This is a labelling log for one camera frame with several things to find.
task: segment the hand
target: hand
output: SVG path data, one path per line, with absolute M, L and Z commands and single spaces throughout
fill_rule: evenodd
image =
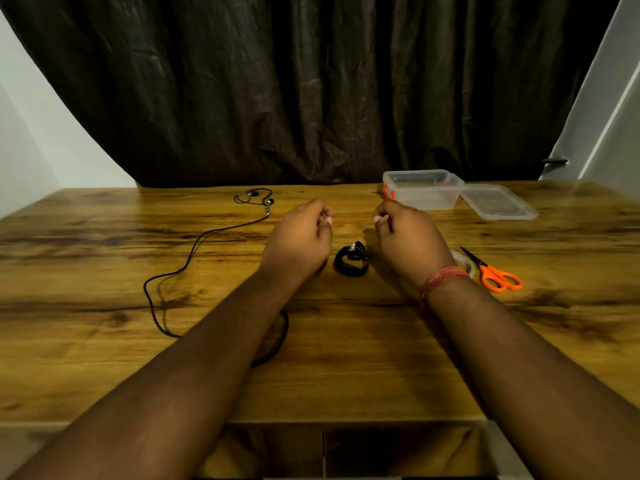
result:
M 376 209 L 373 224 L 384 257 L 396 273 L 417 288 L 422 288 L 432 274 L 456 264 L 426 212 L 389 200 Z
M 284 274 L 302 284 L 331 252 L 332 223 L 333 211 L 320 199 L 293 209 L 269 236 L 260 270 Z

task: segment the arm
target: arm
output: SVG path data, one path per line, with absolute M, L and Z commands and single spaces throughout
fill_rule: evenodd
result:
M 416 287 L 453 264 L 427 213 L 386 202 L 374 222 L 385 257 Z M 428 304 L 496 422 L 535 475 L 545 479 L 638 475 L 640 410 L 468 278 L 444 282 L 429 294 Z
M 319 200 L 288 213 L 258 272 L 12 478 L 192 475 L 210 453 L 273 318 L 328 256 L 331 215 Z

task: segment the forearm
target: forearm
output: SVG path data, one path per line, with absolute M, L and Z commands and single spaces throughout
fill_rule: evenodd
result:
M 640 413 L 468 278 L 429 295 L 510 441 L 540 478 L 640 470 Z
M 284 274 L 252 275 L 16 478 L 192 475 L 224 425 L 270 323 L 298 286 Z

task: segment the dark curtain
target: dark curtain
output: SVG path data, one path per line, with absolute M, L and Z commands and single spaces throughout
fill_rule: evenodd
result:
M 619 0 L 1 0 L 140 184 L 532 179 Z

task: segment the wooden table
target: wooden table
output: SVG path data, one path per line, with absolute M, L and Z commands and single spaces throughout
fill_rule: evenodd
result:
M 524 290 L 498 298 L 640 406 L 640 205 L 589 183 L 506 185 L 540 217 L 484 221 L 460 199 L 433 212 L 450 247 L 519 275 Z M 72 420 L 170 345 L 142 283 L 179 268 L 204 230 L 260 217 L 234 203 L 243 190 L 63 190 L 0 221 L 0 422 Z M 213 235 L 162 284 L 172 330 L 256 270 L 272 227 L 311 198 L 337 212 L 330 259 L 356 240 L 375 249 L 377 185 L 273 190 L 272 218 Z M 380 257 L 362 278 L 327 266 L 287 310 L 289 336 L 250 373 L 232 422 L 484 418 Z

